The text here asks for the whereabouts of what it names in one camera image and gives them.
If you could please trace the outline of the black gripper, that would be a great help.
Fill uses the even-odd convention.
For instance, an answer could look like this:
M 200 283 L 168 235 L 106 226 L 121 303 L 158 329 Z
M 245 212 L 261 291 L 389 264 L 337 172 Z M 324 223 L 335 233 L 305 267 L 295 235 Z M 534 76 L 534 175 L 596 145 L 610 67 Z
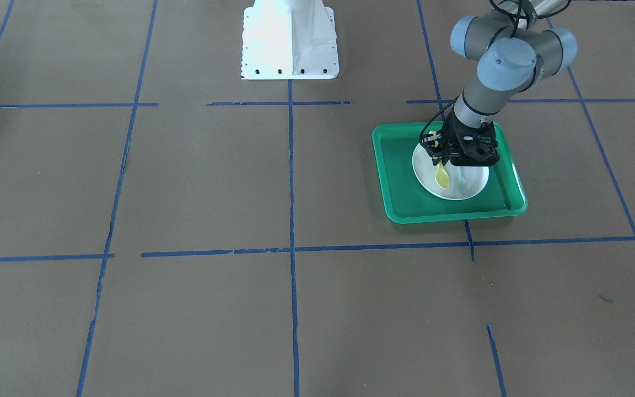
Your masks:
M 481 123 L 479 127 L 469 127 L 449 114 L 439 130 L 441 138 L 426 137 L 420 142 L 433 163 L 444 167 L 491 167 L 501 159 L 498 151 L 496 126 Z

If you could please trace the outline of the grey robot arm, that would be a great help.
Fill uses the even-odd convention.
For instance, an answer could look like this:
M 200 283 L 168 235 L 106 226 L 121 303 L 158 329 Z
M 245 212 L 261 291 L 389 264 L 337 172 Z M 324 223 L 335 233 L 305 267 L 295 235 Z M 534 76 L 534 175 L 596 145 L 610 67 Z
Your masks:
M 478 63 L 458 98 L 444 108 L 448 115 L 437 131 L 424 127 L 419 144 L 434 166 L 491 167 L 501 156 L 494 118 L 517 93 L 557 75 L 578 53 L 567 29 L 532 31 L 569 1 L 491 1 L 484 16 L 466 16 L 452 28 L 451 49 Z

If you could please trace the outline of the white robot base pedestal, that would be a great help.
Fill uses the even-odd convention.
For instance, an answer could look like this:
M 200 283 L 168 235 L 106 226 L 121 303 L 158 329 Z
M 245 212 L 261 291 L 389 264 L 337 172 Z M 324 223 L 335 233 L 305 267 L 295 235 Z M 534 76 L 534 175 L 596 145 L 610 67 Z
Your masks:
M 322 1 L 255 1 L 244 9 L 240 77 L 335 79 L 340 75 L 333 9 Z

